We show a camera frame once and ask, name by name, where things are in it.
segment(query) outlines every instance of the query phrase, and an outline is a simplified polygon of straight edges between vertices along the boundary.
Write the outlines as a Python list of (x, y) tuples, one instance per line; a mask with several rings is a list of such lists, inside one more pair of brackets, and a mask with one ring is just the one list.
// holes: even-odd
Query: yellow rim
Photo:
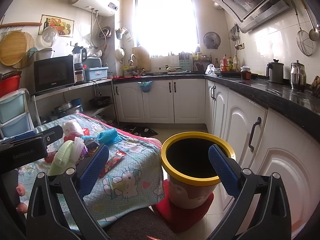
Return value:
[(212, 141), (213, 143), (222, 147), (225, 150), (225, 152), (228, 154), (229, 158), (236, 159), (236, 154), (233, 148), (230, 146), (230, 144), (228, 144), (226, 141), (222, 140), (221, 138), (208, 133), (203, 133), (203, 132), (184, 132), (184, 133), (179, 133), (171, 136), (162, 145), (161, 163), (165, 171), (175, 179), (193, 186), (211, 186), (211, 185), (220, 183), (221, 181), (218, 176), (201, 179), (201, 178), (194, 178), (194, 177), (184, 175), (181, 172), (177, 171), (175, 168), (173, 168), (171, 164), (168, 162), (166, 155), (169, 147), (173, 143), (180, 141), (182, 139), (187, 139), (187, 138), (200, 138), (200, 139), (206, 139), (206, 140)]

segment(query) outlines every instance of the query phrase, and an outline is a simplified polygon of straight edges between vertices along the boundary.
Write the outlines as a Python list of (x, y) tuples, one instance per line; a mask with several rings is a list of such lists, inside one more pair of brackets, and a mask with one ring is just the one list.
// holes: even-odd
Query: fruit picture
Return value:
[(73, 20), (43, 14), (41, 17), (41, 23), (42, 25), (39, 27), (38, 35), (42, 35), (42, 32), (46, 27), (52, 26), (58, 31), (59, 36), (70, 38), (73, 36), (75, 23)]

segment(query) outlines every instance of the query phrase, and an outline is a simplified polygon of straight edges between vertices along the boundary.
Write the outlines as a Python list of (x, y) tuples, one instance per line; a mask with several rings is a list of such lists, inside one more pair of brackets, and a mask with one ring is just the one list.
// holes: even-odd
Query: microwave oven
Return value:
[(31, 95), (76, 83), (73, 56), (37, 60), (27, 72), (26, 88)]

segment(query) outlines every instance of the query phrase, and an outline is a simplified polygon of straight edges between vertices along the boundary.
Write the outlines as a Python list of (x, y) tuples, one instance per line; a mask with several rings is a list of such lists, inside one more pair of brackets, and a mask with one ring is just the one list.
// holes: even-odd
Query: bed sheet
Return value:
[[(90, 135), (94, 136), (113, 128), (83, 114), (72, 114), (39, 126), (34, 131), (39, 133), (71, 119), (76, 119), (82, 128), (89, 128)], [(102, 226), (112, 223), (130, 211), (156, 204), (164, 198), (159, 146), (121, 130), (118, 130), (118, 134), (122, 141), (109, 147), (109, 159), (117, 150), (124, 151), (126, 156), (103, 178), (98, 179), (91, 194), (84, 197), (92, 215)], [(52, 146), (57, 150), (62, 144), (61, 138)], [(21, 202), (28, 204), (36, 175), (41, 171), (47, 173), (50, 165), (41, 159), (19, 170), (19, 183), (26, 188), (26, 194), (21, 197)], [(76, 229), (62, 195), (59, 196), (59, 201), (70, 227)]]

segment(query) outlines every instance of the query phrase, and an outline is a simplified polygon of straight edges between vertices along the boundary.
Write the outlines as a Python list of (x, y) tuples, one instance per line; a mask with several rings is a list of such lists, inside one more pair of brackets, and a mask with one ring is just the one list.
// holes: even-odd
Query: white cabinet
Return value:
[(142, 91), (137, 82), (114, 85), (121, 122), (145, 122)]
[(173, 80), (175, 123), (204, 123), (205, 80)]
[(206, 80), (206, 91), (205, 91), (205, 116), (204, 123), (207, 126), (208, 133), (212, 134), (212, 122), (214, 115), (214, 99), (213, 90), (214, 83), (211, 80)]
[(320, 200), (320, 145), (300, 127), (269, 109), (251, 169), (270, 176), (278, 172), (288, 195), (292, 237), (309, 220)]
[[(229, 90), (226, 125), (223, 139), (228, 142), (236, 153), (236, 161), (242, 168), (250, 168), (257, 152), (259, 141), (265, 123), (266, 109)], [(257, 122), (258, 117), (261, 123), (254, 129), (251, 145), (253, 152), (249, 148), (249, 138), (252, 126)], [(221, 186), (222, 204), (225, 209), (232, 197), (227, 194)]]
[(147, 123), (174, 123), (172, 80), (153, 81), (142, 98)]
[(226, 124), (228, 91), (227, 87), (215, 83), (212, 92), (215, 101), (213, 106), (212, 133), (219, 138), (222, 138)]

